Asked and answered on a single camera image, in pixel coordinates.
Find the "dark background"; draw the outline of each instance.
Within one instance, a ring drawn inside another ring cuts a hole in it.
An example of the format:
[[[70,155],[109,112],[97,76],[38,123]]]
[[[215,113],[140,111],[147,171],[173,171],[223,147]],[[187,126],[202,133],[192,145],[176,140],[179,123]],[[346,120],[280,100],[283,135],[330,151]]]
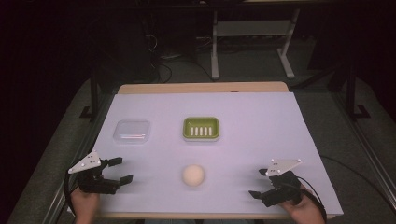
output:
[[[12,212],[78,88],[92,73],[105,91],[121,83],[147,83],[154,79],[149,65],[156,58],[147,53],[143,33],[155,32],[164,45],[176,47],[188,46],[195,35],[211,35],[211,17],[204,11],[159,13],[155,19],[160,24],[141,26],[139,13],[77,10],[97,3],[83,5],[62,0],[0,1],[1,223]],[[305,8],[295,37],[312,35],[318,40],[312,68],[340,60],[354,65],[358,77],[372,86],[396,120],[394,8],[387,1]],[[124,37],[141,44],[125,43]]]

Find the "green basket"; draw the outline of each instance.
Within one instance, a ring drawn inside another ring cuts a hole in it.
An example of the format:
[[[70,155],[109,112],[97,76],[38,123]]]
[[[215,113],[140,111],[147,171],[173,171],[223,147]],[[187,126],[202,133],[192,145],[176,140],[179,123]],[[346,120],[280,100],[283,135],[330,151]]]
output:
[[[219,121],[212,117],[186,118],[183,136],[187,141],[216,141],[219,138]]]

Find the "gray floor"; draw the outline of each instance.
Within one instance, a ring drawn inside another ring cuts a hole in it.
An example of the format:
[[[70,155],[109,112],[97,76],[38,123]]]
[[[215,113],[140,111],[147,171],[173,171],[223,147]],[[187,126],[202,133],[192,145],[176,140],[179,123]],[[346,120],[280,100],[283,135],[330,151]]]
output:
[[[294,40],[290,45],[289,59],[296,78],[288,80],[276,55],[276,43],[261,46],[255,50],[244,49],[234,53],[223,52],[219,56],[221,82],[230,81],[284,81],[288,85],[299,83],[317,71],[307,71],[312,40]],[[198,54],[198,64],[176,59],[165,63],[172,69],[169,82],[210,82],[210,58],[208,52]],[[165,67],[160,67],[163,79],[170,75]],[[339,160],[364,175],[375,186],[381,188],[375,170],[370,164],[366,147],[359,139],[361,130],[370,147],[396,181],[396,125],[384,111],[368,85],[357,81],[356,103],[364,105],[370,119],[351,122],[344,111],[345,93],[328,92],[325,88],[328,77],[304,90],[296,90],[295,96],[303,113],[306,125],[321,155]],[[101,95],[101,111],[111,102],[110,95]],[[56,206],[57,194],[64,178],[64,171],[76,157],[78,149],[89,147],[87,134],[97,133],[97,122],[80,119],[84,106],[90,105],[90,86],[85,83],[76,94],[64,114],[55,135],[53,135],[42,160],[35,169],[8,223],[43,223],[56,220],[51,207]],[[336,190],[344,214],[329,220],[329,223],[396,223],[396,216],[379,194],[360,176],[350,172],[340,164],[322,159]],[[72,223],[73,217],[62,211],[57,223]],[[135,223],[134,220],[97,219],[96,223]],[[265,220],[265,223],[293,223],[290,220]]]

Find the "table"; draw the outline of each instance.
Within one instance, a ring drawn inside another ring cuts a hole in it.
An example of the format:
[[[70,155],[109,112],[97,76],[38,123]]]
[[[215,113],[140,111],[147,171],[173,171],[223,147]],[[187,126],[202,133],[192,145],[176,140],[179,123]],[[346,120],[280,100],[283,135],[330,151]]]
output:
[[[219,139],[185,141],[184,118],[206,116],[219,120]],[[148,141],[115,142],[113,133],[124,119],[148,120]],[[115,195],[102,195],[102,217],[285,218],[280,207],[267,208],[248,193],[272,188],[259,174],[271,159],[301,159],[303,164],[293,172],[316,188],[329,217],[342,214],[294,95],[284,83],[123,86],[93,150],[102,159],[123,157],[123,164],[104,170],[105,178],[134,175]],[[205,181],[196,188],[181,181],[189,164],[205,169]]]

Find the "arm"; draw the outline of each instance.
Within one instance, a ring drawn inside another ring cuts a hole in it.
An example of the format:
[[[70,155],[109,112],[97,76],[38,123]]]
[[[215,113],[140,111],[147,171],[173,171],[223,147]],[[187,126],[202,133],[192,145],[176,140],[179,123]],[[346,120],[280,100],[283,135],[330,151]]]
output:
[[[80,188],[76,188],[71,193],[71,198],[76,213],[76,224],[92,223],[99,208],[99,194],[85,193]]]
[[[318,209],[306,195],[302,194],[300,203],[283,202],[279,204],[297,224],[324,224],[325,221]]]

